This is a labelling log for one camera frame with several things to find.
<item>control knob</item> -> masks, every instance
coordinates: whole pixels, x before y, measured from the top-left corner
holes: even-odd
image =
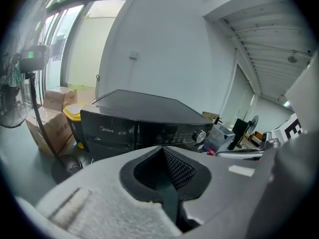
[[[195,142],[200,143],[205,140],[206,137],[206,132],[203,130],[197,130],[194,132],[192,138],[194,139]]]

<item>electric fan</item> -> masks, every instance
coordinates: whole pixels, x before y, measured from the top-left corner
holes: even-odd
[[[36,103],[35,72],[44,69],[49,60],[50,49],[46,45],[26,45],[19,55],[21,72],[29,78],[30,96],[39,131],[55,158],[51,175],[56,183],[60,183],[83,168],[80,160],[71,155],[58,156],[44,129]]]
[[[29,85],[16,55],[2,60],[0,74],[0,125],[13,128],[24,122],[32,108]]]
[[[256,116],[254,116],[254,118],[251,121],[248,122],[249,128],[248,128],[247,132],[249,134],[251,134],[255,130],[257,123],[258,123],[258,116],[256,115]]]

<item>fan base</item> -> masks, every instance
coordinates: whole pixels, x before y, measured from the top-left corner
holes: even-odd
[[[59,157],[59,159],[64,164],[64,167],[55,159],[51,168],[51,175],[56,184],[60,184],[83,168],[80,160],[74,155],[66,154]]]

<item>midea logo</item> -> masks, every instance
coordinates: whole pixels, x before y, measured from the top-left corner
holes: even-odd
[[[108,129],[108,128],[105,128],[105,127],[103,127],[103,126],[100,127],[100,130],[101,130],[101,131],[106,131],[106,132],[113,133],[113,130]]]

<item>white box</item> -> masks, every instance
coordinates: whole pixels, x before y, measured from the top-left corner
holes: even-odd
[[[272,130],[272,137],[278,138],[284,144],[290,138],[296,138],[303,133],[296,114],[292,114],[288,119]]]
[[[286,93],[298,115],[304,133],[319,130],[319,54],[315,53],[309,66]]]

